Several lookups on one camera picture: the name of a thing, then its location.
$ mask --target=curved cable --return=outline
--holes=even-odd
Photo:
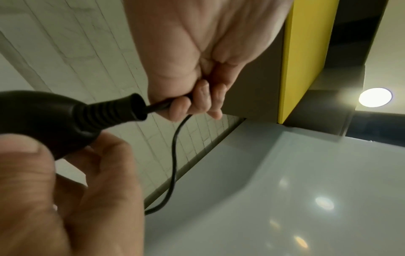
[[[178,134],[180,133],[181,128],[184,126],[184,124],[187,122],[187,120],[190,119],[192,115],[188,115],[181,123],[180,125],[177,127],[176,132],[174,133],[173,136],[173,141],[172,141],[172,161],[173,161],[173,168],[172,168],[172,177],[170,179],[170,185],[169,185],[169,189],[167,190],[166,196],[163,198],[163,200],[156,205],[155,207],[145,210],[145,215],[149,215],[151,213],[155,213],[157,211],[159,211],[160,209],[162,209],[167,202],[169,202],[170,197],[173,194],[174,191],[174,185],[176,184],[176,173],[177,173],[177,156],[176,156],[176,142],[177,142],[177,137]]]

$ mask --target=white ceiling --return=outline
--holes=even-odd
[[[378,108],[356,110],[405,114],[405,1],[389,0],[366,60],[364,90],[384,87],[392,100]]]

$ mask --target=hand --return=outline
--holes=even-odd
[[[292,1],[125,0],[151,103],[178,97],[161,113],[172,121],[220,119],[227,90],[273,42]],[[193,102],[181,97],[188,93]]]
[[[0,136],[0,256],[141,256],[143,198],[130,146],[102,133],[67,160],[88,187],[55,175],[37,141]]]

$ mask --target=tiled wall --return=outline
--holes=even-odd
[[[1,0],[0,31],[1,53],[36,90],[86,103],[132,93],[147,99],[147,77],[120,0]],[[179,168],[188,170],[240,121],[193,116],[179,135]],[[110,129],[132,145],[145,197],[171,175],[177,126],[153,114]]]

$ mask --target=cable strain relief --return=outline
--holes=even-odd
[[[139,94],[132,94],[118,100],[111,100],[75,107],[75,117],[83,131],[100,131],[129,121],[144,121],[145,101]]]

